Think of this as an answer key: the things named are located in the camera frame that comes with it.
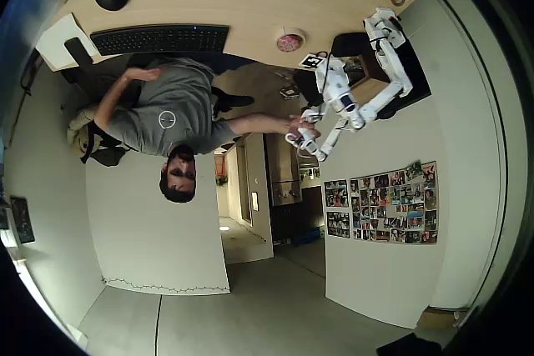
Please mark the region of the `person's right hand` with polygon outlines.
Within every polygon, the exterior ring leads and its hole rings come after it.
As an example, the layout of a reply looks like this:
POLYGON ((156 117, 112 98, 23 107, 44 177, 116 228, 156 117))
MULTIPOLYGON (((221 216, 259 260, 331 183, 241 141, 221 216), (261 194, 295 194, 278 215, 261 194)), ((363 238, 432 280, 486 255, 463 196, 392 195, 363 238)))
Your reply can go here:
POLYGON ((290 115, 290 125, 288 133, 295 138, 302 136, 301 129, 308 130, 314 138, 321 136, 321 133, 315 128, 313 123, 307 122, 300 115, 290 115))

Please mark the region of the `person's left hand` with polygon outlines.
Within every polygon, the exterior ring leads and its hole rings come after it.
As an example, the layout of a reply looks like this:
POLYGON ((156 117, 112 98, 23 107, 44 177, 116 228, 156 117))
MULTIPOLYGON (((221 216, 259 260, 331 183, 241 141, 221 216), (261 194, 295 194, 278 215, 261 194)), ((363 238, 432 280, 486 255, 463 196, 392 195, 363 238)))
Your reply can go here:
POLYGON ((152 82, 157 80, 161 76, 162 72, 163 70, 161 68, 128 68, 123 74, 123 77, 127 81, 137 80, 143 82, 152 82))

